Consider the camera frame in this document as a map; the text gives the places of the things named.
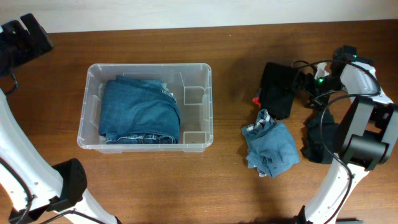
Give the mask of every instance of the wooden tabletop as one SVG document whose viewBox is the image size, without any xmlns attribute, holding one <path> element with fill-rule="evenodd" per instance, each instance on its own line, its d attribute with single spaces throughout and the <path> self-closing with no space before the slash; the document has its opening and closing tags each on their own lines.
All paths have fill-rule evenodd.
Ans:
<svg viewBox="0 0 398 224">
<path fill-rule="evenodd" d="M 371 58 L 386 94 L 398 102 L 398 21 L 333 22 L 200 29 L 50 34 L 55 49 L 18 68 L 8 98 L 26 135 L 51 165 L 77 158 L 91 194 L 123 223 L 238 223 L 292 217 L 316 194 L 329 169 L 301 156 L 274 179 L 245 162 L 241 128 L 255 121 L 251 102 L 267 62 L 329 59 L 344 44 Z M 203 153 L 102 154 L 78 147 L 87 69 L 93 63 L 205 62 L 213 75 L 214 142 Z M 332 106 L 340 122 L 349 101 Z M 297 150 L 312 114 L 296 99 L 289 119 Z M 361 181 L 339 217 L 366 223 L 398 219 L 398 150 Z M 0 222 L 12 203 L 0 190 Z M 41 221 L 54 213 L 46 213 Z M 61 218 L 54 223 L 68 223 Z"/>
</svg>

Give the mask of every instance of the black cloth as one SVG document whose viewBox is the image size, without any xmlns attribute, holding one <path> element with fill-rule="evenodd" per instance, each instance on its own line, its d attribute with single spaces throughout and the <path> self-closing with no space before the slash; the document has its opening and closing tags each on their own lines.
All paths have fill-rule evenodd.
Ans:
<svg viewBox="0 0 398 224">
<path fill-rule="evenodd" d="M 333 157 L 325 147 L 323 147 L 321 141 L 319 130 L 321 115 L 322 112 L 319 112 L 316 117 L 308 120 L 305 124 L 308 128 L 308 139 L 305 141 L 306 148 L 303 149 L 302 153 L 311 162 L 331 164 Z M 326 110 L 322 124 L 323 140 L 325 141 L 327 148 L 334 152 L 333 140 L 339 124 L 335 123 L 329 110 Z"/>
<path fill-rule="evenodd" d="M 275 119 L 288 118 L 298 73 L 296 68 L 268 62 L 261 79 L 261 109 L 267 109 L 268 114 Z"/>
</svg>

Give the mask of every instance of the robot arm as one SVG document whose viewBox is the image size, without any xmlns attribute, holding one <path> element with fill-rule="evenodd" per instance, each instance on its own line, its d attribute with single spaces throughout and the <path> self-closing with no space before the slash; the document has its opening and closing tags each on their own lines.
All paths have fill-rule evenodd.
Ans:
<svg viewBox="0 0 398 224">
<path fill-rule="evenodd" d="M 0 76 L 12 74 L 14 67 L 53 49 L 32 14 L 21 19 L 29 32 L 18 21 L 0 29 Z M 14 205 L 11 223 L 34 222 L 45 211 L 65 215 L 72 223 L 120 223 L 91 196 L 84 168 L 77 159 L 53 167 L 44 161 L 17 124 L 1 90 L 0 162 L 0 184 Z"/>
<path fill-rule="evenodd" d="M 369 70 L 371 75 L 376 77 L 376 70 L 370 64 L 362 62 L 354 64 Z M 375 82 L 356 67 L 342 68 L 340 78 L 348 94 L 377 92 Z M 296 217 L 297 223 L 336 223 L 339 212 L 337 209 L 340 204 L 345 203 L 342 200 L 347 190 L 349 189 L 346 199 L 370 170 L 378 164 L 385 163 L 391 155 L 398 137 L 396 132 L 398 106 L 392 103 L 382 89 L 377 96 L 357 96 L 351 97 L 350 100 L 352 104 L 336 131 L 334 149 L 336 149 L 335 155 L 352 172 L 351 187 L 348 187 L 350 176 L 346 168 L 337 160 L 333 160 L 320 190 Z M 374 124 L 380 131 L 366 130 L 368 123 Z"/>
</svg>

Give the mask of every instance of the blue denim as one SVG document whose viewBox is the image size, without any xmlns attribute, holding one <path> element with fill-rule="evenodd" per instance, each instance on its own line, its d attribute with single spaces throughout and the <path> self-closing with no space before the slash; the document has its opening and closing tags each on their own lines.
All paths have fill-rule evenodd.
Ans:
<svg viewBox="0 0 398 224">
<path fill-rule="evenodd" d="M 106 83 L 98 132 L 107 144 L 178 143 L 177 101 L 160 80 L 118 75 Z"/>
<path fill-rule="evenodd" d="M 260 110 L 255 124 L 242 129 L 248 144 L 248 167 L 260 177 L 277 175 L 300 162 L 294 139 L 283 122 L 276 123 L 266 109 Z"/>
</svg>

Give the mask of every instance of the plastic storage bin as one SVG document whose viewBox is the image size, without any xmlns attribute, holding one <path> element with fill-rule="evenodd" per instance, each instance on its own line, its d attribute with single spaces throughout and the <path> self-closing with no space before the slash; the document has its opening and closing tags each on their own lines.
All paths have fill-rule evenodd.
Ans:
<svg viewBox="0 0 398 224">
<path fill-rule="evenodd" d="M 98 134 L 101 98 L 106 81 L 116 75 L 162 80 L 173 93 L 180 110 L 178 144 L 107 145 Z M 203 152 L 213 143 L 211 68 L 205 63 L 186 64 L 94 64 L 87 72 L 81 110 L 78 145 L 103 153 L 142 151 Z"/>
</svg>

